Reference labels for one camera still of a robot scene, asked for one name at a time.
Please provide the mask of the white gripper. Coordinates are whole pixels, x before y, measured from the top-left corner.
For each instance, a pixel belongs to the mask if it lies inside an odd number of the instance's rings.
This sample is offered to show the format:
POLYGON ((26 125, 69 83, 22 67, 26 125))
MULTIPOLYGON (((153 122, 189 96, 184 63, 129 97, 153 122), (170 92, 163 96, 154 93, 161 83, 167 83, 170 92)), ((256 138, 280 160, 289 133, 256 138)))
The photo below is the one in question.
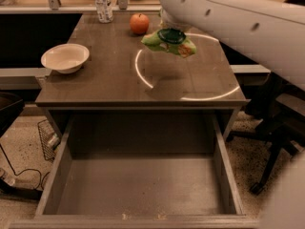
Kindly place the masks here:
POLYGON ((190 25, 177 20, 169 13, 167 13, 164 9, 160 10, 160 17, 161 17, 162 28, 175 29, 183 32, 186 32, 191 28, 190 25))

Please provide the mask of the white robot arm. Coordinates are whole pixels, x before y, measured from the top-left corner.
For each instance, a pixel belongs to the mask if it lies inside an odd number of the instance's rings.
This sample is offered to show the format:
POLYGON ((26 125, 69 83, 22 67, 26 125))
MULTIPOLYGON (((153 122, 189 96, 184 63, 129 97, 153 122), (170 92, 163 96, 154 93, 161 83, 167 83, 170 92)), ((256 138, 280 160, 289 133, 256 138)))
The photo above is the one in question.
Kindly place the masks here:
MULTIPOLYGON (((219 41, 305 90, 305 8, 270 0, 160 0, 178 23, 219 41)), ((305 229, 305 152, 288 165, 258 229, 305 229)))

